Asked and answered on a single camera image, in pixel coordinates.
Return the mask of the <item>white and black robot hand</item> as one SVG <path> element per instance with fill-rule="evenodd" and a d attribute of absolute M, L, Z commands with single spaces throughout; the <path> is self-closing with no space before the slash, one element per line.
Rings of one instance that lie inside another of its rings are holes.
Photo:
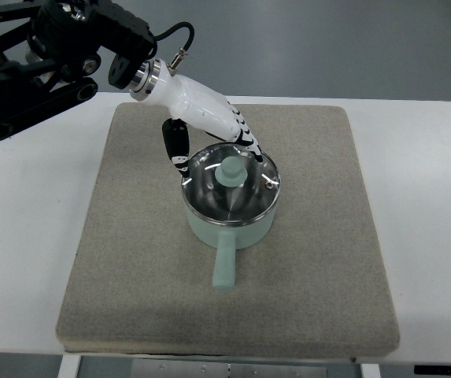
<path fill-rule="evenodd" d="M 227 98 L 179 74 L 172 75 L 161 59 L 146 61 L 129 84 L 132 98 L 148 106 L 162 106 L 170 118 L 162 126 L 168 157 L 183 178 L 190 176 L 189 126 L 212 137 L 246 148 L 262 162 L 261 147 L 244 116 Z"/>

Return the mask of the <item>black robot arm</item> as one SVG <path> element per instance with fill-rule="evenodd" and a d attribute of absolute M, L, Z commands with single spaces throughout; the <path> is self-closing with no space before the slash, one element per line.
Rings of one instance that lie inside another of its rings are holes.
<path fill-rule="evenodd" d="M 111 1 L 22 1 L 0 6 L 0 141 L 93 98 L 98 50 L 115 53 L 109 84 L 124 89 L 157 44 L 182 21 L 154 35 L 141 18 Z"/>

